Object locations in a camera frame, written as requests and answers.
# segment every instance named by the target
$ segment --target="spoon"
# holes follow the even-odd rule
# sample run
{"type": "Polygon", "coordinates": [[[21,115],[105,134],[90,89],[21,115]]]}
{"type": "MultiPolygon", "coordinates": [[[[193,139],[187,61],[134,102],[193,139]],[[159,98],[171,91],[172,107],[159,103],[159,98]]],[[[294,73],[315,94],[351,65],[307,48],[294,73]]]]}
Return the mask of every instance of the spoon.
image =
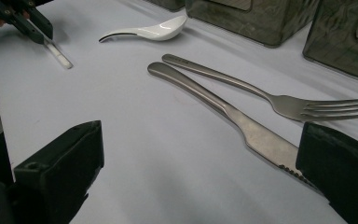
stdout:
{"type": "Polygon", "coordinates": [[[187,16],[179,16],[161,24],[140,28],[125,28],[106,33],[100,43],[114,35],[138,35],[146,39],[163,41],[178,35],[185,26],[187,16]]]}

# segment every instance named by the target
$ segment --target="white tablecloth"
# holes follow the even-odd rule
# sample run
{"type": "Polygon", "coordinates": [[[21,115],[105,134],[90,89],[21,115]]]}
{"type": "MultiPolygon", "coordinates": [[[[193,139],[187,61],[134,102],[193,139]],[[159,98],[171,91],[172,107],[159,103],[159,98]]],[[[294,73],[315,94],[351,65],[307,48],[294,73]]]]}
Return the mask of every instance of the white tablecloth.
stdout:
{"type": "MultiPolygon", "coordinates": [[[[170,53],[273,94],[358,98],[357,79],[302,57],[310,26],[277,49],[193,19],[169,41],[99,43],[107,31],[186,12],[142,0],[56,0],[39,10],[74,67],[0,28],[0,111],[13,167],[72,126],[102,121],[105,166],[72,223],[345,223],[323,196],[261,161],[229,121],[146,70],[170,53]]],[[[298,146],[302,123],[251,93],[184,73],[298,146]]],[[[321,124],[358,140],[358,119],[321,124]]]]}

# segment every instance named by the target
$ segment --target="fork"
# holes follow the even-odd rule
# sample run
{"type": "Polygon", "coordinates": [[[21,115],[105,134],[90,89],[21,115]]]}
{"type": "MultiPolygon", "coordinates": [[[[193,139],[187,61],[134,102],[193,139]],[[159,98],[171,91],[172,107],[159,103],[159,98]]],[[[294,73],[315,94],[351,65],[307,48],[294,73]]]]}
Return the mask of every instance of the fork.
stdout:
{"type": "Polygon", "coordinates": [[[231,77],[197,63],[192,63],[191,61],[171,54],[162,56],[162,61],[258,95],[268,100],[276,113],[288,119],[297,121],[358,119],[358,99],[313,101],[299,99],[288,95],[272,95],[235,77],[231,77]]]}

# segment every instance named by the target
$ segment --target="knife blade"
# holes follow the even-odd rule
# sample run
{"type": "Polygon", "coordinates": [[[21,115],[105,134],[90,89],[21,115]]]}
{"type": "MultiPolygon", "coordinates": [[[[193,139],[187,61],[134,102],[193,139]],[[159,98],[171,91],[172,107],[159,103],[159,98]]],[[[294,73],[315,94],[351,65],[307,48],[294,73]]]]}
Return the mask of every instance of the knife blade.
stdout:
{"type": "Polygon", "coordinates": [[[305,123],[299,148],[165,63],[148,72],[192,93],[241,130],[250,149],[320,191],[349,223],[358,223],[358,141],[336,130],[305,123]]]}

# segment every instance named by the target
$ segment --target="stainless steel fork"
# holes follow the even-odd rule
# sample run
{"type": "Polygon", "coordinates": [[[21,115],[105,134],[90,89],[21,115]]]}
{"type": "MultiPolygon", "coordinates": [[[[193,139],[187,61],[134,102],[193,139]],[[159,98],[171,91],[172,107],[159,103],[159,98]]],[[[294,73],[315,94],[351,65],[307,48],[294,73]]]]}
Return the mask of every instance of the stainless steel fork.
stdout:
{"type": "Polygon", "coordinates": [[[162,61],[205,77],[226,82],[268,100],[274,111],[288,119],[298,121],[326,121],[358,119],[358,99],[341,101],[312,101],[287,95],[272,95],[235,77],[192,63],[171,54],[162,56],[162,61]]]}

